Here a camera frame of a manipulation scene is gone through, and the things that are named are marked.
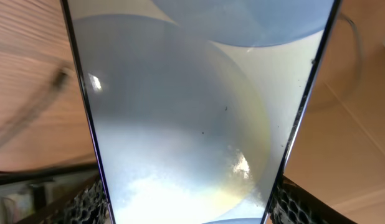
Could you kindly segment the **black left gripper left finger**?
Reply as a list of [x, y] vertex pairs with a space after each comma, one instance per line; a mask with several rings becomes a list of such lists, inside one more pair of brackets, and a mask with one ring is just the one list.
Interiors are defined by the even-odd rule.
[[108, 203], [98, 175], [17, 224], [105, 224]]

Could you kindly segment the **black smartphone with blue screen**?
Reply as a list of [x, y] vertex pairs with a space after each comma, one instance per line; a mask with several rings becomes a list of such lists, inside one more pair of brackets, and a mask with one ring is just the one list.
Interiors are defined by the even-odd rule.
[[61, 6], [111, 222], [265, 222], [341, 2]]

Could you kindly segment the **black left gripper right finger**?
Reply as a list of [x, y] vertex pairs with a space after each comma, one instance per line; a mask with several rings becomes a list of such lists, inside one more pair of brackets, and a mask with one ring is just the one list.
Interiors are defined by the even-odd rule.
[[274, 224], [355, 224], [285, 176], [277, 182], [269, 213]]

